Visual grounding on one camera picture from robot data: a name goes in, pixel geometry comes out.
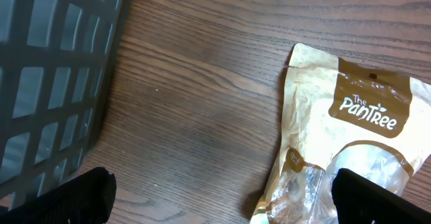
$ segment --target wooden surface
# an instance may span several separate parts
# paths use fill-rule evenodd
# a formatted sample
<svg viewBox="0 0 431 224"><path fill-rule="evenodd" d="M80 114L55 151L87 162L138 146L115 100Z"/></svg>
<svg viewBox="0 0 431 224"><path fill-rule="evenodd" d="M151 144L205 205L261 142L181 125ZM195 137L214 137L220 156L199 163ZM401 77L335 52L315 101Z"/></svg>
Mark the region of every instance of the wooden surface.
<svg viewBox="0 0 431 224"><path fill-rule="evenodd" d="M99 143L111 223L248 223L302 42L431 83L431 0L132 0ZM431 211L431 159L403 195Z"/></svg>

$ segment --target wooden table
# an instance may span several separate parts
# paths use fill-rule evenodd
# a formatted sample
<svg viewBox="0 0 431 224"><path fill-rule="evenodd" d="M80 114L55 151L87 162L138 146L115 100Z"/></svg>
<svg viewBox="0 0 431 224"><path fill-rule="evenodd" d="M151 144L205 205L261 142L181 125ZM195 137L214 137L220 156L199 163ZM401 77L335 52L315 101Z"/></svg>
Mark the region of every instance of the wooden table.
<svg viewBox="0 0 431 224"><path fill-rule="evenodd" d="M248 223L302 42L431 83L431 0L132 0L99 143L111 223ZM404 195L431 211L431 159Z"/></svg>

